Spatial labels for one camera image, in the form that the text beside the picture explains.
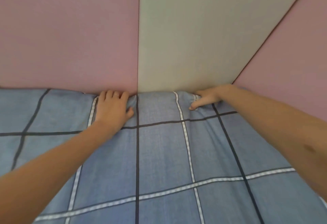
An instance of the fitted sheet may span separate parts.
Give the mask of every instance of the fitted sheet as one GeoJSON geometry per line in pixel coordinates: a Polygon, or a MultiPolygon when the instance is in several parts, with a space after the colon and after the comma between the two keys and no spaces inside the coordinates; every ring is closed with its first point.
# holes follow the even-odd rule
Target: fitted sheet
{"type": "MultiPolygon", "coordinates": [[[[133,118],[67,181],[35,223],[326,223],[326,203],[229,105],[129,98],[133,118]]],[[[91,125],[95,95],[0,90],[0,175],[91,125]]]]}

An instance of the pink wall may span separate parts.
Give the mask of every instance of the pink wall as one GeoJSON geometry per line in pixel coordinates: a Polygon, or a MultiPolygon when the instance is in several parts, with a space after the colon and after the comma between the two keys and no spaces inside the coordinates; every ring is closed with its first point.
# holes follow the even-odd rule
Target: pink wall
{"type": "Polygon", "coordinates": [[[327,0],[298,0],[235,84],[327,121],[327,0]]]}
{"type": "Polygon", "coordinates": [[[139,0],[0,0],[0,86],[137,90],[139,0]]]}

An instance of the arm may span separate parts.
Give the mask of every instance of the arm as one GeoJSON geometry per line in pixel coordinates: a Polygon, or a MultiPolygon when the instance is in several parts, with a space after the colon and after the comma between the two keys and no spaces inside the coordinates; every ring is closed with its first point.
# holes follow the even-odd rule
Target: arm
{"type": "Polygon", "coordinates": [[[192,103],[190,110],[226,101],[327,201],[326,122],[234,85],[221,85],[196,94],[202,98],[192,103]]]}
{"type": "Polygon", "coordinates": [[[102,92],[89,128],[0,177],[1,223],[32,223],[92,152],[133,116],[131,108],[126,113],[128,96],[102,92]]]}

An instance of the blue fabric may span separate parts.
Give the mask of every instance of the blue fabric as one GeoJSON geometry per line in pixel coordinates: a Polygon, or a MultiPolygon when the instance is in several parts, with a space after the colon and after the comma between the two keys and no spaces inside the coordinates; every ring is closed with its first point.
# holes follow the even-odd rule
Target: blue fabric
{"type": "MultiPolygon", "coordinates": [[[[86,129],[95,97],[0,90],[0,175],[86,129]]],[[[131,97],[133,118],[88,158],[35,223],[135,223],[136,217],[156,224],[260,223],[259,216],[264,223],[326,223],[323,201],[278,151],[226,103],[215,104],[219,117],[211,105],[189,111],[196,98],[186,92],[131,97]]]]}

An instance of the person's left arm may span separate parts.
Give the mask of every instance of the person's left arm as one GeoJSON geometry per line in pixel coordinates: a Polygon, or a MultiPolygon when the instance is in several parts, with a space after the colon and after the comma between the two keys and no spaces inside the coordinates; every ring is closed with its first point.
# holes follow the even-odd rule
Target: person's left arm
{"type": "Polygon", "coordinates": [[[129,94],[102,92],[95,122],[79,135],[0,177],[2,224],[32,223],[81,164],[133,116],[129,94]]]}

